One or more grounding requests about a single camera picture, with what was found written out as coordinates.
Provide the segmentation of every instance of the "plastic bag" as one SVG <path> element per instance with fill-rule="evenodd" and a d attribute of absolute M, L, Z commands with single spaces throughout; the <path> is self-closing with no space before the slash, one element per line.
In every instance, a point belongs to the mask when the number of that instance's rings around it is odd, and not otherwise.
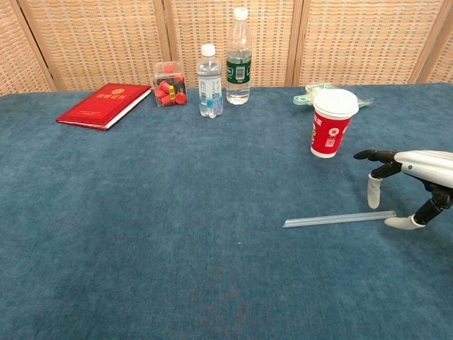
<path fill-rule="evenodd" d="M 331 83 L 310 84 L 305 86 L 306 94 L 302 96 L 295 96 L 292 102 L 296 105 L 313 105 L 314 97 L 316 97 L 316 95 L 324 89 L 339 89 L 339 88 L 332 85 Z M 374 99 L 372 98 L 365 100 L 357 98 L 359 108 L 373 104 L 373 100 Z"/>

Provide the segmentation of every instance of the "red book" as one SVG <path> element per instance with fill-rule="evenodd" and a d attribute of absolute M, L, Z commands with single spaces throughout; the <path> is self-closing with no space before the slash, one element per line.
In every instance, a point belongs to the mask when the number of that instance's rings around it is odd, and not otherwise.
<path fill-rule="evenodd" d="M 108 130 L 151 93 L 147 85 L 108 83 L 55 121 L 85 128 Z"/>

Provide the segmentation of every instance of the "paper cup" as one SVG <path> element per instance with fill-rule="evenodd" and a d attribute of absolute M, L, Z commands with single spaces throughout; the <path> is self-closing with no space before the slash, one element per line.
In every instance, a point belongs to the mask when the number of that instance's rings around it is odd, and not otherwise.
<path fill-rule="evenodd" d="M 322 158 L 335 156 L 351 117 L 359 111 L 357 97 L 343 89 L 324 89 L 313 100 L 311 152 Z"/>

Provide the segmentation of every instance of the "clear plastic straw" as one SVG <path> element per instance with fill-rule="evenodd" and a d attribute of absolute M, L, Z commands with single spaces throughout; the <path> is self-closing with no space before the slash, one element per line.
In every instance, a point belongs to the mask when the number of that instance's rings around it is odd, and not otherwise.
<path fill-rule="evenodd" d="M 361 212 L 358 214 L 348 214 L 348 215 L 308 217 L 308 218 L 298 218 L 296 220 L 286 220 L 283 227 L 284 228 L 305 227 L 307 225 L 326 225 L 329 223 L 380 220 L 380 219 L 395 217 L 395 216 L 396 216 L 396 212 L 393 210 L 389 210 L 389 211 L 379 211 L 379 212 L 371 212 L 371 213 L 370 212 Z"/>

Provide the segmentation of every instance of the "water bottle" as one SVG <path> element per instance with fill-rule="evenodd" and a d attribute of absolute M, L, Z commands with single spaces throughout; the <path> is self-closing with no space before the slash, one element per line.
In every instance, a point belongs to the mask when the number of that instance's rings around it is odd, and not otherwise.
<path fill-rule="evenodd" d="M 236 7 L 234 24 L 226 44 L 226 99 L 241 105 L 250 96 L 250 67 L 252 62 L 251 34 L 247 25 L 248 9 Z"/>
<path fill-rule="evenodd" d="M 224 110 L 222 98 L 222 64 L 215 56 L 215 46 L 201 47 L 202 57 L 197 62 L 200 114 L 216 118 Z"/>

